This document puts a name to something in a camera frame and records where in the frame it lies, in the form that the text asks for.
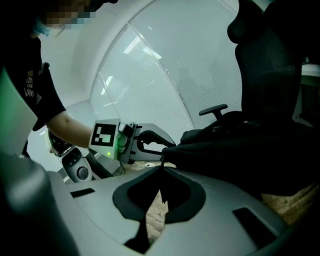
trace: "face mask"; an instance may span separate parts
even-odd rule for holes
[[[32,29],[35,34],[44,34],[46,36],[49,36],[53,28],[45,25],[41,21],[40,17],[37,17],[35,19],[34,25],[32,26]]]

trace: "shirt sleeve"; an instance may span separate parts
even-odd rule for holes
[[[38,100],[35,114],[42,124],[48,123],[56,115],[66,111],[56,92],[49,70],[49,63],[45,63],[38,80]]]

